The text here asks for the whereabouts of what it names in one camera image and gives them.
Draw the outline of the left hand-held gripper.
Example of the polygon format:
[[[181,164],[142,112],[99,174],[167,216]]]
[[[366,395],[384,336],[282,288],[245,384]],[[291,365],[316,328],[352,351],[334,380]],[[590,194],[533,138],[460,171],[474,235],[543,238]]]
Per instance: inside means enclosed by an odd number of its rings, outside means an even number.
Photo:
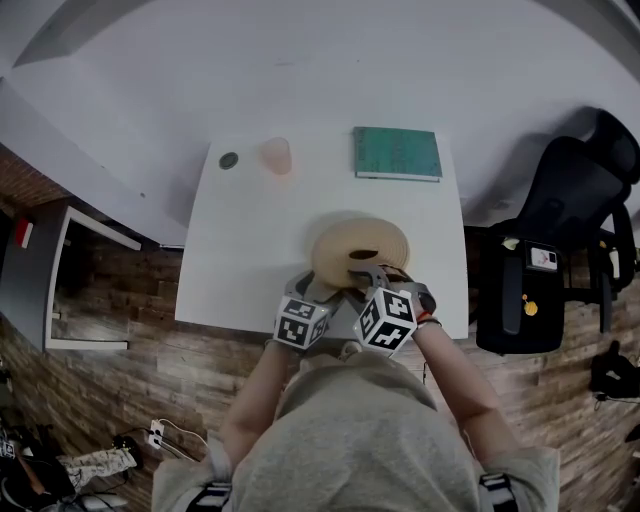
[[[305,294],[315,272],[304,271],[290,279],[279,303],[272,340],[296,350],[308,350],[322,339],[343,339],[343,321],[335,322],[345,302],[341,289],[313,287],[310,298]]]

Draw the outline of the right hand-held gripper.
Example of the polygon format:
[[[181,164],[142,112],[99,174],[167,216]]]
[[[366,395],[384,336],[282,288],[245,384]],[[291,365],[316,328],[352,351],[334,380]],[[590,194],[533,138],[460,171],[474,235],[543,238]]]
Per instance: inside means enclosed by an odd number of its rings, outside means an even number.
[[[343,295],[358,314],[353,331],[365,349],[391,356],[433,319],[437,303],[424,284],[389,284],[382,266],[355,266],[348,274],[353,287],[344,288]]]

